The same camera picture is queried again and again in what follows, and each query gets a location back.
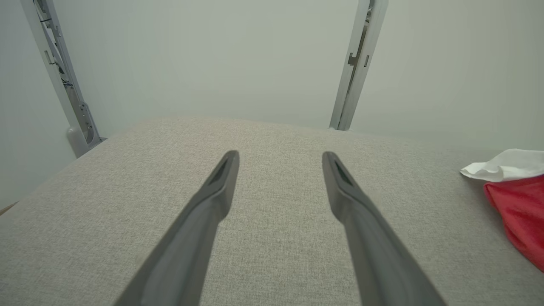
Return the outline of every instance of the gray upholstered table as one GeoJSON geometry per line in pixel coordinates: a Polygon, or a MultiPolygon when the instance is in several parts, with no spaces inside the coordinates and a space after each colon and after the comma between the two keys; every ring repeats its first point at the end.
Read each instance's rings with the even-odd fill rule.
{"type": "Polygon", "coordinates": [[[497,152],[240,120],[157,119],[111,137],[0,216],[1,305],[109,305],[219,158],[240,152],[202,305],[355,305],[321,154],[336,152],[450,305],[543,305],[481,183],[497,152]]]}

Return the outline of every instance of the white cloth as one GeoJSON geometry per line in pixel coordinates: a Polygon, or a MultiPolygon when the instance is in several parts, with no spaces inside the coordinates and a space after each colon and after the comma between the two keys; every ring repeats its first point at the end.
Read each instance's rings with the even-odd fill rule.
{"type": "Polygon", "coordinates": [[[461,174],[489,182],[533,178],[544,174],[544,151],[508,149],[486,163],[471,163],[461,174]]]}

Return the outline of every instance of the gray fabric surface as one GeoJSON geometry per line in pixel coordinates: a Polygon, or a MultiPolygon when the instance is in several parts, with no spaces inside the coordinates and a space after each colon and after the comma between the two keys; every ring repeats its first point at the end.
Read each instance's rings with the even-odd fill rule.
{"type": "Polygon", "coordinates": [[[336,152],[449,305],[543,305],[481,183],[497,152],[241,120],[167,118],[113,136],[0,217],[1,305],[110,305],[219,158],[240,152],[201,305],[357,305],[321,154],[336,152]]]}

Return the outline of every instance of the white wall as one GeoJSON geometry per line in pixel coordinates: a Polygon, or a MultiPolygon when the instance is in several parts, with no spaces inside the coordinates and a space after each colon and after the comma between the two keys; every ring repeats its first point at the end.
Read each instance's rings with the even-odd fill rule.
{"type": "Polygon", "coordinates": [[[544,150],[544,1],[390,0],[358,132],[544,150]]]}
{"type": "Polygon", "coordinates": [[[0,208],[76,159],[68,127],[21,3],[1,1],[0,208]]]}
{"type": "Polygon", "coordinates": [[[328,128],[357,0],[55,0],[102,136],[163,115],[328,128]]]}

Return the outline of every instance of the red cloth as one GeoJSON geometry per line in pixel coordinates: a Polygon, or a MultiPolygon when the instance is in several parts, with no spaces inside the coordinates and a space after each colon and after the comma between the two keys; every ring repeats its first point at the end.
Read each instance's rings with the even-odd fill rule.
{"type": "Polygon", "coordinates": [[[510,242],[544,272],[544,175],[488,182],[484,191],[503,217],[510,242]]]}

